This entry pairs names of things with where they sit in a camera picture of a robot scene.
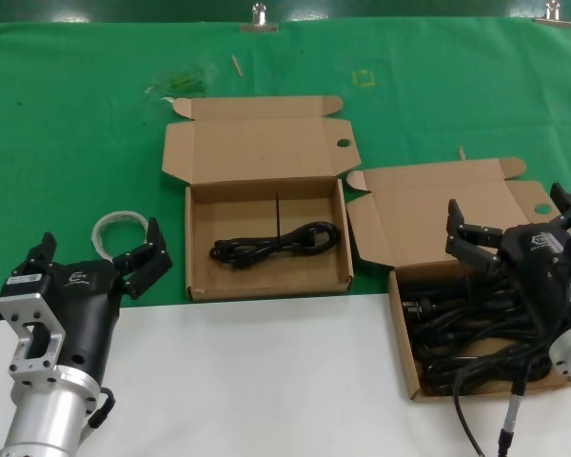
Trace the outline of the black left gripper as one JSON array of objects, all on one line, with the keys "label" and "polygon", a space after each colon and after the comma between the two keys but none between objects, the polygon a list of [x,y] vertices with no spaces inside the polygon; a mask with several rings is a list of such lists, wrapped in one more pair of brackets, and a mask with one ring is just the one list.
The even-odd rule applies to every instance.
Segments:
[{"label": "black left gripper", "polygon": [[[137,300],[173,266],[157,220],[148,220],[146,242],[107,260],[52,263],[56,240],[45,232],[39,245],[7,280],[7,295],[39,293],[65,331],[57,364],[101,382],[123,295]],[[39,274],[39,280],[23,275]]]}]

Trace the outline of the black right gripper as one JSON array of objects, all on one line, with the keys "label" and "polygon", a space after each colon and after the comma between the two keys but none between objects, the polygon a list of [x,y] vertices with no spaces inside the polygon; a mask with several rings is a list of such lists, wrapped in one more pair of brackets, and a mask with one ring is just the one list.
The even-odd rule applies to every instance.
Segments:
[{"label": "black right gripper", "polygon": [[[554,183],[550,198],[560,212],[551,223],[505,232],[470,225],[455,199],[448,202],[446,221],[445,252],[483,272],[497,272],[502,261],[543,344],[571,329],[571,193]],[[498,249],[498,254],[486,248]]]}]

